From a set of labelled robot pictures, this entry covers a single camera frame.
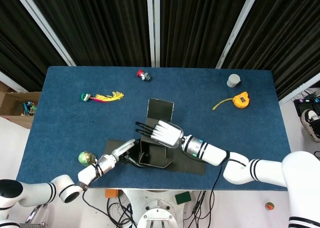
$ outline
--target white floor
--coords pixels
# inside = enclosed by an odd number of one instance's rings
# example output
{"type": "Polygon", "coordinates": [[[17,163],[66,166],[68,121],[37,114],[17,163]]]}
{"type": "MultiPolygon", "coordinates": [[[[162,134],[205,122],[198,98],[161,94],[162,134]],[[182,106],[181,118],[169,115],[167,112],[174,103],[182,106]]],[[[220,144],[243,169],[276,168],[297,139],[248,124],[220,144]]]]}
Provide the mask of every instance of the white floor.
{"type": "MultiPolygon", "coordinates": [[[[301,132],[299,122],[293,122],[295,118],[294,107],[288,103],[281,107],[283,119],[291,150],[313,150],[319,146],[308,140],[301,132]]],[[[29,130],[22,128],[0,117],[0,151],[3,154],[0,162],[0,179],[15,179],[23,156],[29,130]],[[4,168],[11,167],[7,173],[4,168]]],[[[211,218],[211,228],[279,228],[288,226],[289,199],[284,191],[216,191],[216,200],[211,218]],[[275,209],[268,211],[265,208],[267,202],[273,202],[275,209]]],[[[193,201],[187,203],[184,209],[184,217],[191,214],[195,203],[197,191],[192,193],[193,201]]],[[[87,200],[94,206],[106,211],[107,199],[104,189],[89,189],[86,194],[87,200]]],[[[202,214],[208,212],[209,194],[205,198],[202,214]]],[[[32,207],[21,207],[16,204],[10,211],[10,219],[23,223],[29,215],[32,207]]],[[[119,214],[114,207],[112,214],[119,214]]],[[[190,220],[186,220],[184,227],[189,226],[190,220]]],[[[115,227],[109,219],[88,207],[78,197],[75,201],[64,204],[59,199],[41,210],[34,223],[46,222],[48,228],[87,228],[87,227],[115,227]]],[[[207,227],[208,219],[200,222],[200,227],[207,227]]]]}

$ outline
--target robotic hand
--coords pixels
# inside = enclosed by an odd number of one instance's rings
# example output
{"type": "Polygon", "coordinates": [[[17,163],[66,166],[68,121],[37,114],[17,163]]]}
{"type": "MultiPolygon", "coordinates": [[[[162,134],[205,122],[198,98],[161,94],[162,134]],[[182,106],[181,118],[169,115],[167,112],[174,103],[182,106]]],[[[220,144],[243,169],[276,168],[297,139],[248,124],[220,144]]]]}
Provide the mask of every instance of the robotic hand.
{"type": "Polygon", "coordinates": [[[56,195],[64,203],[72,202],[89,185],[115,167],[115,164],[124,157],[130,148],[137,144],[131,139],[115,149],[111,155],[104,154],[96,164],[91,164],[78,173],[78,183],[64,174],[56,177],[51,182],[39,184],[26,184],[17,180],[0,180],[0,227],[19,228],[20,224],[8,220],[11,207],[17,202],[22,207],[32,207],[52,202],[56,195]]]}
{"type": "Polygon", "coordinates": [[[144,128],[147,131],[141,134],[164,146],[180,148],[214,166],[227,162],[223,177],[232,184],[258,181],[287,187],[291,211],[289,227],[320,228],[320,161],[314,155],[296,151],[287,155],[282,162],[262,159],[249,161],[241,154],[217,148],[192,135],[184,136],[180,127],[163,120],[154,128],[144,128]]]}

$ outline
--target black curtain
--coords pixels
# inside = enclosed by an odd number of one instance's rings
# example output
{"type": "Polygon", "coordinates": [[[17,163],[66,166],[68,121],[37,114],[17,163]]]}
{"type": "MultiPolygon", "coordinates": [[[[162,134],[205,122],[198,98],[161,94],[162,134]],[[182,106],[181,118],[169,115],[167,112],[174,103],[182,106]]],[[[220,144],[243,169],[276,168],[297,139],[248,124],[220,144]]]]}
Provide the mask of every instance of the black curtain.
{"type": "Polygon", "coordinates": [[[271,70],[278,98],[320,72],[320,0],[256,0],[224,68],[271,70]]]}
{"type": "Polygon", "coordinates": [[[161,0],[161,67],[214,68],[246,0],[161,0]]]}
{"type": "Polygon", "coordinates": [[[30,92],[41,91],[49,66],[65,66],[19,0],[0,0],[0,71],[30,92]]]}
{"type": "Polygon", "coordinates": [[[34,0],[77,66],[151,66],[147,0],[34,0]]]}

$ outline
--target table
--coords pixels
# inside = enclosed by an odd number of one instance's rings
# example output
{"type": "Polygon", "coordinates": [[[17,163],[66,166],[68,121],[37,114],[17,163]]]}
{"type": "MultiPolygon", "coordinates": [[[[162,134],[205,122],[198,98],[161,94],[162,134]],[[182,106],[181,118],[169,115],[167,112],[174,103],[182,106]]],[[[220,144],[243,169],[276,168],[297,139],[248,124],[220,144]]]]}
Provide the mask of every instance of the table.
{"type": "MultiPolygon", "coordinates": [[[[37,112],[27,141],[17,180],[49,182],[68,174],[76,183],[84,167],[82,151],[100,157],[107,139],[138,139],[135,122],[144,122],[149,98],[174,102],[172,122],[221,149],[252,159],[281,161],[290,147],[279,108],[273,77],[267,70],[151,68],[102,66],[52,66],[48,69],[37,112]],[[137,77],[149,72],[150,82],[137,77]],[[227,86],[230,74],[241,83],[227,86]],[[81,101],[81,93],[124,93],[111,103],[81,101]],[[212,107],[226,98],[247,91],[250,104],[236,108],[231,101],[212,107]]],[[[136,168],[117,164],[91,184],[92,187],[210,190],[219,167],[206,164],[205,175],[136,168]]],[[[250,182],[233,185],[220,178],[216,190],[285,190],[283,187],[250,182]]]]}

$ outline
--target yellow tape measure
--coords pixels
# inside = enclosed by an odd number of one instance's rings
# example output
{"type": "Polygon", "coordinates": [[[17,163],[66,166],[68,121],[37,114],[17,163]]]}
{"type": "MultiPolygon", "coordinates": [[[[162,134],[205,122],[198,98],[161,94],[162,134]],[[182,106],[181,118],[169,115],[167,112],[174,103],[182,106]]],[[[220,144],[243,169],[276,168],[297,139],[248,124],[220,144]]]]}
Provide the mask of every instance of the yellow tape measure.
{"type": "Polygon", "coordinates": [[[236,95],[235,97],[224,99],[224,100],[220,101],[218,104],[216,104],[212,108],[212,110],[214,111],[220,104],[222,104],[223,102],[226,102],[226,101],[233,101],[233,104],[236,107],[243,109],[249,105],[250,99],[249,99],[248,92],[245,91],[245,92],[242,92],[241,94],[236,95]]]}

